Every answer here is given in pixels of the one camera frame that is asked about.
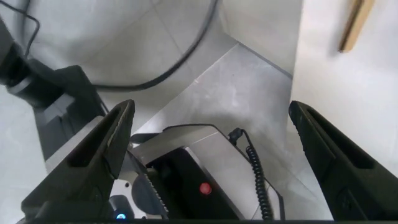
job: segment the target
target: black device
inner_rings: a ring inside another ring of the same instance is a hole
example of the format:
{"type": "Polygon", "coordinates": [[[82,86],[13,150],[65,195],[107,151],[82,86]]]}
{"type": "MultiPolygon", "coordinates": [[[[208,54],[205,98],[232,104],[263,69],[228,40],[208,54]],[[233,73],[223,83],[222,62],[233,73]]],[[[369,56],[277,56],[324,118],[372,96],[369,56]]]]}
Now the black device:
{"type": "Polygon", "coordinates": [[[23,56],[0,19],[0,84],[33,108],[44,159],[47,160],[97,116],[101,98],[81,67],[52,70],[23,56]]]}

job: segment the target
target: coiled cable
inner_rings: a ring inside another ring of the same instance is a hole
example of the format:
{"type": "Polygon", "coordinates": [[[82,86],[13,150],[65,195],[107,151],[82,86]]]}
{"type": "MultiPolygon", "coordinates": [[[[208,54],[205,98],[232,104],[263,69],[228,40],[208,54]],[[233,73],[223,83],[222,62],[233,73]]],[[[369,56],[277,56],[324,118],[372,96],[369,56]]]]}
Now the coiled cable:
{"type": "Polygon", "coordinates": [[[249,161],[253,168],[255,181],[256,181],[256,193],[259,200],[259,205],[261,209],[261,217],[263,220],[273,220],[274,216],[272,213],[271,204],[268,199],[267,189],[266,189],[266,178],[264,177],[264,171],[261,166],[260,158],[250,140],[249,134],[246,130],[242,129],[243,134],[248,140],[249,146],[246,148],[246,153],[248,154],[249,161]]]}

